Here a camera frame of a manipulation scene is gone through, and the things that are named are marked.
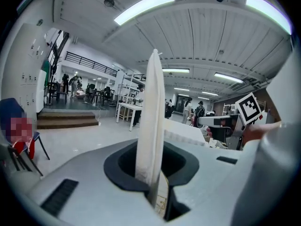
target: tag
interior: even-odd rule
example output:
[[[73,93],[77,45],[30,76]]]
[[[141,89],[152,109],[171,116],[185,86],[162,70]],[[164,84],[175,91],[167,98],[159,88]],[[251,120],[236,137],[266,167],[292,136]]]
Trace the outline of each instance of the tag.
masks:
[[[235,102],[235,107],[240,112],[245,125],[256,120],[262,112],[253,93],[248,94]]]

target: person in black clothing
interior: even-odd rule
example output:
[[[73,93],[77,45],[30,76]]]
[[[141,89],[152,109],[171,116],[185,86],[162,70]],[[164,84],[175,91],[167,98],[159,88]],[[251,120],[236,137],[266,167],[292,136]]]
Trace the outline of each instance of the person in black clothing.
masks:
[[[69,87],[68,80],[69,80],[69,75],[64,74],[63,79],[62,79],[62,81],[63,81],[63,92],[67,92],[67,93],[68,93],[68,87]]]
[[[198,103],[198,107],[196,108],[193,127],[198,127],[198,118],[203,117],[205,115],[205,108],[203,107],[203,101]]]

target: white tiled floor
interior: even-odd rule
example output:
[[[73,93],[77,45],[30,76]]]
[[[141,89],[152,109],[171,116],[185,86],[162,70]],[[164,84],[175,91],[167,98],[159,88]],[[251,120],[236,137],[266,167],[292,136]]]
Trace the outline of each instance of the white tiled floor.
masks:
[[[78,154],[138,138],[139,126],[129,131],[129,122],[116,123],[115,117],[101,118],[100,122],[100,126],[39,130],[50,160],[38,141],[34,160],[44,176]]]

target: blue chair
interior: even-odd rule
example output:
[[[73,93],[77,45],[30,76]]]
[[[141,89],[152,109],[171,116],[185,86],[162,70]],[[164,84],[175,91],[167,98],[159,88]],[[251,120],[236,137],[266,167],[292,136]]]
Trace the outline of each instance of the blue chair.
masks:
[[[9,142],[11,145],[11,139],[10,139],[10,122],[11,118],[22,118],[26,117],[25,112],[23,108],[18,104],[15,98],[8,98],[8,99],[3,99],[0,101],[0,127],[2,134],[6,138],[6,140]],[[50,160],[45,147],[41,141],[40,134],[35,131],[33,133],[33,139],[34,141],[39,140],[40,144],[43,148],[43,151],[47,158]]]

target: wooden step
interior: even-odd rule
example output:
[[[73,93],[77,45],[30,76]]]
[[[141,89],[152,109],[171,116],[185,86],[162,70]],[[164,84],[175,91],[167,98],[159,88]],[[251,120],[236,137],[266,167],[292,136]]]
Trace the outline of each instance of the wooden step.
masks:
[[[72,120],[38,120],[38,129],[62,129],[85,126],[97,126],[98,121],[93,119],[72,119]]]
[[[41,112],[38,120],[74,120],[74,119],[94,119],[94,113],[62,113],[62,112]]]

